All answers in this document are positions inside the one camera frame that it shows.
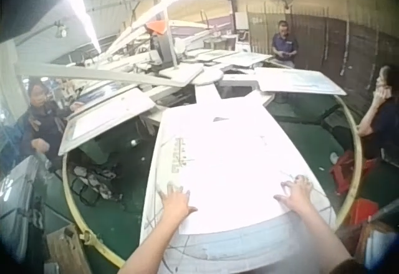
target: carousel screen printing press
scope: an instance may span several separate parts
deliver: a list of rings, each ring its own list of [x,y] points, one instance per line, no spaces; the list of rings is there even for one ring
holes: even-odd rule
[[[173,237],[160,273],[171,273],[170,269],[177,267],[182,273],[221,273],[220,269],[234,273],[302,258],[308,238],[301,221],[273,199],[274,194],[284,192],[280,182],[298,174],[313,183],[311,199],[321,216],[332,227],[335,223],[335,212],[324,190],[265,106],[276,92],[345,92],[320,72],[262,67],[271,55],[190,48],[192,42],[198,43],[217,30],[221,28],[205,29],[183,39],[185,49],[173,49],[180,55],[179,64],[167,68],[162,68],[165,61],[161,57],[167,59],[169,53],[160,53],[167,47],[91,68],[16,66],[20,75],[51,77],[57,73],[58,77],[112,78],[128,83],[89,99],[70,117],[60,155],[84,147],[132,118],[139,117],[149,132],[155,132],[154,125],[159,126],[140,241],[162,213],[157,186],[166,189],[172,181],[190,189],[190,204],[198,208]],[[148,71],[154,64],[160,69],[158,73]],[[196,103],[174,108],[162,103],[188,85],[193,86]],[[237,86],[251,87],[252,92],[239,98],[222,99],[219,95],[220,87]]]

